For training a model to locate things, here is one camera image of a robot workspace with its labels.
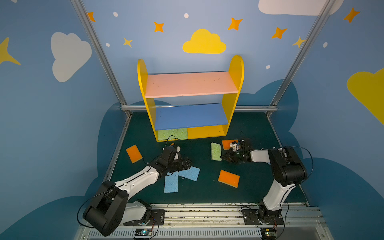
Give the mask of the green sponge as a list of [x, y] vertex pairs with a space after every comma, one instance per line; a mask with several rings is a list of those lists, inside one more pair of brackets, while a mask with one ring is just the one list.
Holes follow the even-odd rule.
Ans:
[[211, 159], [213, 161], [222, 161], [221, 155], [222, 155], [221, 145], [217, 143], [211, 143]]
[[170, 138], [174, 138], [176, 140], [178, 138], [178, 129], [168, 130], [168, 135]]
[[159, 130], [158, 131], [158, 140], [159, 141], [166, 141], [169, 137], [168, 130]]
[[177, 139], [186, 140], [188, 139], [188, 129], [177, 129]]

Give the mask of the blue sponge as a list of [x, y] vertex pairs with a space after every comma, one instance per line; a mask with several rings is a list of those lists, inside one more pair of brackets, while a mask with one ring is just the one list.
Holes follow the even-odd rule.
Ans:
[[173, 172], [165, 177], [164, 193], [177, 193], [178, 192], [178, 173]]
[[199, 168], [191, 167], [188, 170], [179, 171], [178, 176], [196, 182], [198, 180], [199, 173]]

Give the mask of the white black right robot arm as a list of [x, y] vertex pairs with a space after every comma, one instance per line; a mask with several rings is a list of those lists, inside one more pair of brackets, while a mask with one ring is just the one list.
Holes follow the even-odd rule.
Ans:
[[234, 142], [230, 144], [230, 148], [220, 156], [222, 160], [234, 164], [252, 162], [270, 165], [274, 180], [269, 192], [261, 201], [257, 214], [260, 222], [265, 224], [278, 218], [282, 212], [282, 204], [290, 192], [310, 176], [296, 152], [299, 147], [252, 150]]

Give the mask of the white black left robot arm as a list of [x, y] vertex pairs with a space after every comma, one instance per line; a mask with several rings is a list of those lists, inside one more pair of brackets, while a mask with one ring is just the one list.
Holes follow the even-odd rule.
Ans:
[[146, 165], [140, 172], [117, 182], [105, 181], [83, 213], [83, 219], [104, 237], [112, 234], [121, 223], [144, 221], [150, 219], [151, 205], [143, 201], [128, 201], [144, 188], [156, 183], [168, 173], [189, 170], [192, 161], [181, 156], [181, 148], [170, 145]]

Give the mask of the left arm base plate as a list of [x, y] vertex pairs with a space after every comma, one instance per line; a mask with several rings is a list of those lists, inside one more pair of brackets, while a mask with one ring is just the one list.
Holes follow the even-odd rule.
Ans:
[[165, 210], [150, 210], [140, 220], [122, 220], [124, 226], [149, 226], [152, 224], [163, 226], [165, 221]]

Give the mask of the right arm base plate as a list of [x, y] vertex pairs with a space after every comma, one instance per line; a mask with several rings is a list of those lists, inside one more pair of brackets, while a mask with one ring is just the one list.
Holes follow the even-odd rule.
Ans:
[[241, 207], [240, 212], [243, 215], [245, 225], [283, 225], [284, 220], [282, 210], [269, 211], [264, 208], [251, 209], [250, 207]]

